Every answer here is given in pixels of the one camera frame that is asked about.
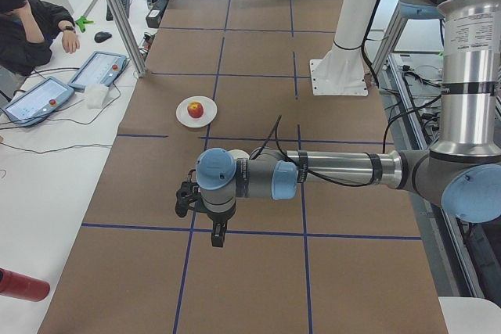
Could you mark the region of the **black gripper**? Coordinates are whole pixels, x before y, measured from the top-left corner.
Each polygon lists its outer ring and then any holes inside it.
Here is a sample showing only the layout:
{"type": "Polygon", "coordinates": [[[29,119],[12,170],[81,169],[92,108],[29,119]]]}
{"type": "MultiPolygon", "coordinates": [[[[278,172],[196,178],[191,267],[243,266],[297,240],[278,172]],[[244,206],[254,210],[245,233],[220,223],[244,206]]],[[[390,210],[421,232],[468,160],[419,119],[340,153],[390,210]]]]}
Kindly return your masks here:
{"type": "Polygon", "coordinates": [[[222,248],[224,246],[228,221],[235,212],[235,207],[230,207],[228,210],[218,213],[206,209],[206,215],[212,221],[211,245],[213,247],[222,248]]]}

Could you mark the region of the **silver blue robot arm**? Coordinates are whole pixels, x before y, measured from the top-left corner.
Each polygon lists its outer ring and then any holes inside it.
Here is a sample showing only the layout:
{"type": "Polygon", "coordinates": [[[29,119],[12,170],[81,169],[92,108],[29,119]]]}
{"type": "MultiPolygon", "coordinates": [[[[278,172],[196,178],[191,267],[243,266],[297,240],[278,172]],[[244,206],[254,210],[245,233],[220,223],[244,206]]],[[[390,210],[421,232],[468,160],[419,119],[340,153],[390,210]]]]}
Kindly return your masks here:
{"type": "Polygon", "coordinates": [[[206,214],[213,246],[224,244],[239,198],[292,199],[314,178],[345,187],[383,184],[416,193],[463,221],[500,215],[500,0],[400,0],[405,17],[442,18],[445,44],[440,134],[422,151],[328,153],[262,146],[248,158],[203,152],[177,191],[176,214],[206,214]]]}

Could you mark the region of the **person's hand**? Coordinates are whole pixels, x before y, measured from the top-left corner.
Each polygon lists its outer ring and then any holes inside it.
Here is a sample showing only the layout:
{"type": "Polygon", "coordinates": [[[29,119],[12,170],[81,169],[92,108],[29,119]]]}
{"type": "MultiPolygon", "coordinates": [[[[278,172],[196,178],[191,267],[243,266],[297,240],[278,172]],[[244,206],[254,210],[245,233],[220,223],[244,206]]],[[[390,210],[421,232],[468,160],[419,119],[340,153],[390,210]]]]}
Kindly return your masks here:
{"type": "Polygon", "coordinates": [[[62,36],[62,46],[66,53],[75,53],[80,48],[78,36],[74,31],[64,30],[62,36]]]}

